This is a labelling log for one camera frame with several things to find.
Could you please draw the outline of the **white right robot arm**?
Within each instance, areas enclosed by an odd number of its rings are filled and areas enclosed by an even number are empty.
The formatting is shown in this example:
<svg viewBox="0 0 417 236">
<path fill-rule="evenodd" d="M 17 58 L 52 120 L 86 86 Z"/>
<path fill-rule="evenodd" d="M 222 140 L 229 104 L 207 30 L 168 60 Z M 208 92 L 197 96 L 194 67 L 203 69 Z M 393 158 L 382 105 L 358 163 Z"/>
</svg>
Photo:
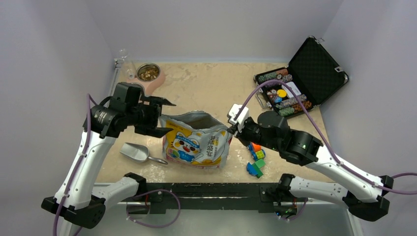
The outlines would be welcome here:
<svg viewBox="0 0 417 236">
<path fill-rule="evenodd" d="M 283 174 L 276 187 L 282 200 L 312 198 L 334 203 L 366 221 L 375 222 L 388 214 L 387 191 L 393 178 L 374 176 L 336 156 L 321 140 L 305 131 L 291 129 L 284 117 L 273 111 L 261 113 L 254 121 L 247 112 L 228 120 L 230 133 L 242 143 L 255 143 L 274 150 L 287 162 L 315 170 L 332 182 L 320 182 Z"/>
</svg>

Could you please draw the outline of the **cat food bag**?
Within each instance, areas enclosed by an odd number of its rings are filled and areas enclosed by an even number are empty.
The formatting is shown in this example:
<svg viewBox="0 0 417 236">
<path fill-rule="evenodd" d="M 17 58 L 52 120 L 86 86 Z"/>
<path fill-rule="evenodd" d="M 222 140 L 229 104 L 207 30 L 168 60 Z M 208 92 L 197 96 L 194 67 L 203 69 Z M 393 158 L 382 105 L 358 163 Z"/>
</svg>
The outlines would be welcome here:
<svg viewBox="0 0 417 236">
<path fill-rule="evenodd" d="M 163 137 L 162 155 L 169 161 L 199 169 L 223 168 L 232 134 L 228 127 L 204 111 L 162 115 L 159 122 L 171 128 Z"/>
</svg>

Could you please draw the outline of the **metal food scoop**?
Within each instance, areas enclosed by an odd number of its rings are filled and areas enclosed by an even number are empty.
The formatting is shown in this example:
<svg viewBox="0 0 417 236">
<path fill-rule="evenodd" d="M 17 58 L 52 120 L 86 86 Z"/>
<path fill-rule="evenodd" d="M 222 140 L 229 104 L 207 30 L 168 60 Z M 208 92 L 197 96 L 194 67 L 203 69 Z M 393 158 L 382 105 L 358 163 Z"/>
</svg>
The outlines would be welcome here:
<svg viewBox="0 0 417 236">
<path fill-rule="evenodd" d="M 138 163 L 151 160 L 159 164 L 168 165 L 168 162 L 161 158 L 151 157 L 149 149 L 144 145 L 124 143 L 119 152 Z"/>
</svg>

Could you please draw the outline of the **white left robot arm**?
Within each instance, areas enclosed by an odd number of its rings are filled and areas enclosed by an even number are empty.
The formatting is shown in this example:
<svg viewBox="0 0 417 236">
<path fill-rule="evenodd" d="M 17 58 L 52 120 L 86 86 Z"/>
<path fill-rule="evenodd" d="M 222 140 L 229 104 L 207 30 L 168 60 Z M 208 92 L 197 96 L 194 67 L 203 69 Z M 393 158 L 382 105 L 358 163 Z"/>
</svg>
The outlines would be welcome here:
<svg viewBox="0 0 417 236">
<path fill-rule="evenodd" d="M 72 166 L 55 195 L 43 199 L 41 207 L 82 228 L 92 229 L 107 208 L 131 197 L 145 198 L 146 181 L 127 173 L 121 180 L 101 190 L 94 190 L 101 166 L 119 135 L 132 126 L 140 135 L 162 138 L 170 128 L 158 126 L 165 98 L 145 95 L 139 84 L 120 82 L 112 95 L 100 103 L 88 103 L 81 142 Z"/>
</svg>

